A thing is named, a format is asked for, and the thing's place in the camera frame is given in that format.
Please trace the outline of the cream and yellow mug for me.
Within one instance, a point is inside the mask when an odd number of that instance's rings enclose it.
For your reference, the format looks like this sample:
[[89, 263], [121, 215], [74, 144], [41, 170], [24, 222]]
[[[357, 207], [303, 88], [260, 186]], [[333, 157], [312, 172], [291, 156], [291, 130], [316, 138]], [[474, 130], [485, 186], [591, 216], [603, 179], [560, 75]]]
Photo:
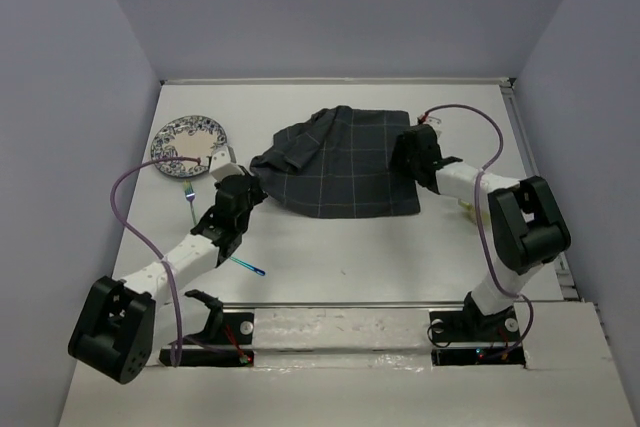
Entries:
[[[477, 218], [476, 218], [476, 209], [475, 207], [470, 204], [467, 203], [463, 200], [459, 200], [458, 201], [458, 206], [460, 207], [461, 211], [463, 212], [464, 216], [472, 223], [476, 224], [477, 223]], [[489, 222], [490, 221], [490, 217], [489, 214], [484, 211], [481, 210], [481, 215], [480, 218], [482, 220], [483, 223]]]

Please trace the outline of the dark checked cloth placemat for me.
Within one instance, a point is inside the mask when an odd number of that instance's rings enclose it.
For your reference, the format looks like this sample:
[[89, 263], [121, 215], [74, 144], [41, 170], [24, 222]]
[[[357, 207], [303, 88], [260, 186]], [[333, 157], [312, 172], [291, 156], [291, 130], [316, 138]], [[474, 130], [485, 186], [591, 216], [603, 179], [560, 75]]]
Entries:
[[416, 215], [415, 182], [389, 168], [410, 126], [397, 110], [322, 109], [273, 135], [250, 162], [262, 190], [289, 211], [317, 219]]

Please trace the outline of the blue floral ceramic plate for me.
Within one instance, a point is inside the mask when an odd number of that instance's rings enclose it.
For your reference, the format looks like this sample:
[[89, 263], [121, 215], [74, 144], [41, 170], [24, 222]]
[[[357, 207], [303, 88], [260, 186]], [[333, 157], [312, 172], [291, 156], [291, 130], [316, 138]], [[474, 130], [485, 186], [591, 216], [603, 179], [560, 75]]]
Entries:
[[151, 160], [162, 160], [155, 167], [164, 175], [190, 179], [208, 172], [207, 158], [227, 143], [224, 128], [214, 119], [188, 115], [164, 125], [153, 137]]

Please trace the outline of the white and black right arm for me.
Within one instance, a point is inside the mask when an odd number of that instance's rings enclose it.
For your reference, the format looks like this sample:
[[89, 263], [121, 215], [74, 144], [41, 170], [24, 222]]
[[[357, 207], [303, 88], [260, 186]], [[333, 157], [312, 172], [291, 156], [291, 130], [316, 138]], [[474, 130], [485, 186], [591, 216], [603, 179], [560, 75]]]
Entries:
[[436, 131], [414, 126], [396, 139], [390, 167], [430, 192], [471, 205], [488, 259], [485, 279], [467, 294], [462, 311], [445, 327], [482, 339], [506, 320], [529, 280], [571, 244], [547, 181], [490, 174], [441, 153]]

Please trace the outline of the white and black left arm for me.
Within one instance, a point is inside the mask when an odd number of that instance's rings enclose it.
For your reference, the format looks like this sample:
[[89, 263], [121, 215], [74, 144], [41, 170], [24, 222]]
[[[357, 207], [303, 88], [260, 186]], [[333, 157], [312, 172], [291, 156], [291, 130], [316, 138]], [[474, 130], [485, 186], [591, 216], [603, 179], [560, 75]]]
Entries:
[[246, 172], [216, 188], [214, 205], [171, 251], [123, 279], [93, 283], [68, 343], [71, 357], [127, 384], [154, 351], [183, 338], [179, 291], [234, 255], [251, 211], [267, 197]]

